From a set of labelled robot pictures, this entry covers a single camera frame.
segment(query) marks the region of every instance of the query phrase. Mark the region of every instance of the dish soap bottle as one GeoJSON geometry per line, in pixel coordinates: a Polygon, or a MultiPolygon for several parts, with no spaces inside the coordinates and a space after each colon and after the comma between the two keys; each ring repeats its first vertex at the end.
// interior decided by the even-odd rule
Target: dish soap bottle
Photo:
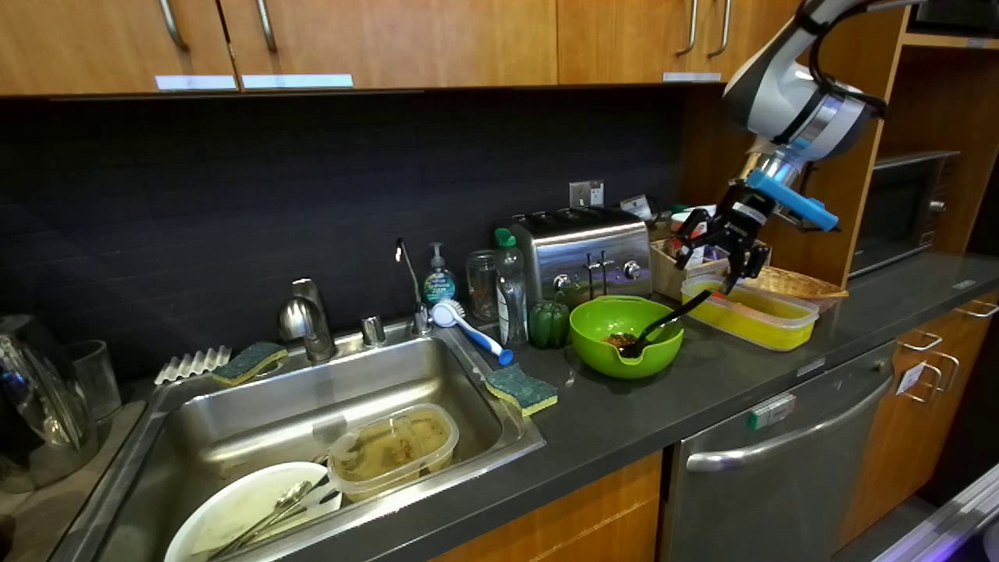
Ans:
{"type": "Polygon", "coordinates": [[[455,296],[455,277],[444,262],[441,242],[434,242],[430,274],[426,277],[426,300],[434,306],[455,296]]]}
{"type": "Polygon", "coordinates": [[[496,228],[496,312],[501,312],[501,344],[526,347],[527,344],[527,280],[526,257],[517,249],[517,234],[496,228]]]}

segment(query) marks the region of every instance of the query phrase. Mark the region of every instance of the electrical outlet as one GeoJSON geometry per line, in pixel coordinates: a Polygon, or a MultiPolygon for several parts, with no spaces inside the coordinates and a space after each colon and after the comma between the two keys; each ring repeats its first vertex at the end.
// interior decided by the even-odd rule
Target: electrical outlet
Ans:
{"type": "Polygon", "coordinates": [[[602,182],[567,182],[567,205],[602,205],[602,182]]]}

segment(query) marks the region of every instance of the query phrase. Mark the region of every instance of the black backsplash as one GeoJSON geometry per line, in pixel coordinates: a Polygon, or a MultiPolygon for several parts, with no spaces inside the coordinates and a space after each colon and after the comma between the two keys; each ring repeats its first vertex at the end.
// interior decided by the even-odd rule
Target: black backsplash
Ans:
{"type": "Polygon", "coordinates": [[[0,104],[0,309],[61,339],[107,336],[121,378],[164,353],[274,335],[274,296],[314,274],[338,330],[412,312],[430,240],[461,270],[517,209],[572,178],[665,204],[681,96],[444,90],[0,104]]]}

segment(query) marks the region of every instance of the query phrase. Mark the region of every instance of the sponge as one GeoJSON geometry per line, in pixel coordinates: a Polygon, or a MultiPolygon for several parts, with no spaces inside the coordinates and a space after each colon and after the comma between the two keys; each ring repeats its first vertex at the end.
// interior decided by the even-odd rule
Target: sponge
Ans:
{"type": "Polygon", "coordinates": [[[496,399],[520,410],[526,417],[560,402],[560,391],[530,378],[520,365],[496,368],[484,373],[484,384],[496,399]]]}
{"type": "Polygon", "coordinates": [[[249,344],[246,348],[241,348],[220,372],[211,372],[211,378],[223,382],[225,387],[236,387],[236,384],[246,384],[264,372],[280,368],[283,357],[287,357],[283,347],[278,347],[273,339],[260,339],[260,344],[249,344]]]}

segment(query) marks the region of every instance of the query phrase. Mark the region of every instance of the stainless steel sink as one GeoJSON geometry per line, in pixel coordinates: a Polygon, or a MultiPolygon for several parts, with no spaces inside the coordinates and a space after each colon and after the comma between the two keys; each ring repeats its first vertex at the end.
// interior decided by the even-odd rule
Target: stainless steel sink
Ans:
{"type": "Polygon", "coordinates": [[[351,422],[409,402],[436,402],[455,417],[459,447],[451,466],[310,518],[255,543],[253,555],[280,558],[542,447],[527,417],[484,391],[479,378],[491,365],[461,335],[390,335],[392,344],[373,348],[360,335],[340,336],[338,358],[297,358],[255,384],[220,387],[204,378],[156,394],[57,558],[161,558],[180,521],[235,478],[274,462],[323,458],[351,422]]]}

